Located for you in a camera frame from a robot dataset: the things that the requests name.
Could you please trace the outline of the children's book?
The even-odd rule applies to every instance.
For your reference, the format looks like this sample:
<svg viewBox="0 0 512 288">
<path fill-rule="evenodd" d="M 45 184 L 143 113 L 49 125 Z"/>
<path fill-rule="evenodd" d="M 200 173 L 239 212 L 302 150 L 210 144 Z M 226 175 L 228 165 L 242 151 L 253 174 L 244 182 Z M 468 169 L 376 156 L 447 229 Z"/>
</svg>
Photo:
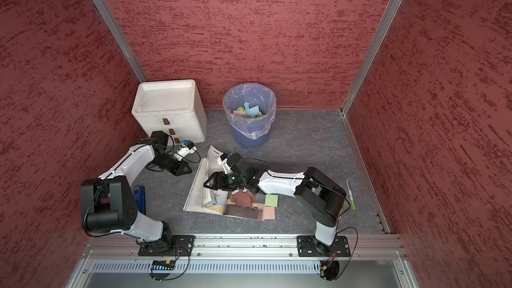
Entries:
<svg viewBox="0 0 512 288">
<path fill-rule="evenodd" d="M 264 221 L 265 204 L 259 203 L 250 193 L 238 196 L 238 190 L 214 191 L 204 188 L 204 182 L 212 173 L 222 172 L 221 166 L 217 163 L 217 158 L 220 155 L 221 152 L 216 148 L 209 148 L 207 157 L 202 159 L 199 164 L 183 210 Z"/>
</svg>

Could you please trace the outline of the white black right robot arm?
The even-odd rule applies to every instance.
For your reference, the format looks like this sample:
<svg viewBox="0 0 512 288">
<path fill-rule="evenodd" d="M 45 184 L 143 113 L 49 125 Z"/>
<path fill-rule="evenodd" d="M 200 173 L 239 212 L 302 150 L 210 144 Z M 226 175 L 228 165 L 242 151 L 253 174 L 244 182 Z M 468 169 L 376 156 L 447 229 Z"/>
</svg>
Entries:
<svg viewBox="0 0 512 288">
<path fill-rule="evenodd" d="M 331 248 L 346 202 L 346 191 L 315 167 L 299 173 L 278 173 L 266 165 L 251 163 L 239 153 L 223 153 L 220 166 L 206 178 L 204 186 L 213 191 L 248 190 L 254 195 L 284 195 L 296 198 L 316 221 L 313 242 Z"/>
</svg>

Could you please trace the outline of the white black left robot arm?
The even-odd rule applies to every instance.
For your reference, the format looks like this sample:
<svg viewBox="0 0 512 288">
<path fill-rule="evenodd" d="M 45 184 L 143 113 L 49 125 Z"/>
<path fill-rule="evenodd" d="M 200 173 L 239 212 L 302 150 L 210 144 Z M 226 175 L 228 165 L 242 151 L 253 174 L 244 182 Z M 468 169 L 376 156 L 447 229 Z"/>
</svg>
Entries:
<svg viewBox="0 0 512 288">
<path fill-rule="evenodd" d="M 147 167 L 174 176 L 192 172 L 186 157 L 197 152 L 195 144 L 185 140 L 175 151 L 168 145 L 170 139 L 164 131 L 153 132 L 150 137 L 136 141 L 107 172 L 81 184 L 81 227 L 89 237 L 123 234 L 158 255 L 175 249 L 170 226 L 141 213 L 131 188 Z"/>
</svg>

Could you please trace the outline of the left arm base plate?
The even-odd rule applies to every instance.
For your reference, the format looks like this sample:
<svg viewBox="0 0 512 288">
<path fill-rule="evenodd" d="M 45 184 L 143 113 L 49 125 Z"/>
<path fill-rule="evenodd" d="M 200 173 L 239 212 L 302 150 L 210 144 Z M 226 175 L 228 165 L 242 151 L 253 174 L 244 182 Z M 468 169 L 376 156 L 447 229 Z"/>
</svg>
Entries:
<svg viewBox="0 0 512 288">
<path fill-rule="evenodd" d="M 153 241 L 149 243 L 140 243 L 138 256 L 140 257 L 178 257 L 179 255 L 190 255 L 196 236 L 194 235 L 174 235 L 170 243 L 163 241 Z"/>
</svg>

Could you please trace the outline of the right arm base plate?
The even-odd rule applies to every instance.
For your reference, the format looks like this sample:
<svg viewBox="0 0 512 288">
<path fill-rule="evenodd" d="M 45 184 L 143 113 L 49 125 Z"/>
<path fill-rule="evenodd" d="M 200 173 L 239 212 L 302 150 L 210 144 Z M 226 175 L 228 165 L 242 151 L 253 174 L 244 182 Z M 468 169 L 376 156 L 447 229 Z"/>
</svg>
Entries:
<svg viewBox="0 0 512 288">
<path fill-rule="evenodd" d="M 325 245 L 314 236 L 300 235 L 296 237 L 297 250 L 300 257 L 349 257 L 351 250 L 345 236 L 337 236 L 331 245 Z"/>
</svg>

